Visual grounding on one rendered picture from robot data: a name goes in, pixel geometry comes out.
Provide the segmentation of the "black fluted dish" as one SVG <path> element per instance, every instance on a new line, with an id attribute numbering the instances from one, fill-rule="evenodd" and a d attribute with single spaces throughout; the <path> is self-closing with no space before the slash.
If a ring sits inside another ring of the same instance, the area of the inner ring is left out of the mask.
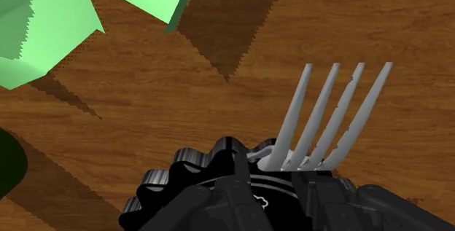
<path id="1" fill-rule="evenodd" d="M 262 206 L 274 231 L 313 231 L 312 221 L 300 204 L 292 185 L 292 173 L 264 172 L 257 164 L 271 150 L 274 139 L 247 149 L 237 138 L 220 138 L 207 154 L 192 148 L 176 151 L 168 170 L 151 169 L 142 178 L 135 196 L 119 217 L 124 231 L 138 231 L 183 189 L 201 185 L 213 190 L 218 179 L 234 174 L 233 155 L 246 153 L 252 193 Z"/>

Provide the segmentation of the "dark green round object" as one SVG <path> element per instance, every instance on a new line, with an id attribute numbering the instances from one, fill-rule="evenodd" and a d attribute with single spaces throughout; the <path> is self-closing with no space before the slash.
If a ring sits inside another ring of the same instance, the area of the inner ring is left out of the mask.
<path id="1" fill-rule="evenodd" d="M 21 143 L 0 128 L 0 200 L 23 180 L 27 169 L 28 159 Z"/>

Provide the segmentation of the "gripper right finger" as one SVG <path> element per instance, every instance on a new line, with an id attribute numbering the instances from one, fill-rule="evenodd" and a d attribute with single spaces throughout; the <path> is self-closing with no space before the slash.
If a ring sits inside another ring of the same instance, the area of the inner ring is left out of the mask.
<path id="1" fill-rule="evenodd" d="M 292 185 L 313 231 L 455 231 L 455 225 L 374 184 L 297 171 Z"/>

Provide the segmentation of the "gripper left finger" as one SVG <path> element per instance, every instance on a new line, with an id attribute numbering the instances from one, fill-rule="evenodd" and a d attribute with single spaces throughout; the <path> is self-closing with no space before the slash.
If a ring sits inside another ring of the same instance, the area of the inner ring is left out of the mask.
<path id="1" fill-rule="evenodd" d="M 233 159 L 233 175 L 218 179 L 213 190 L 183 189 L 138 231 L 274 231 L 252 193 L 246 153 Z"/>

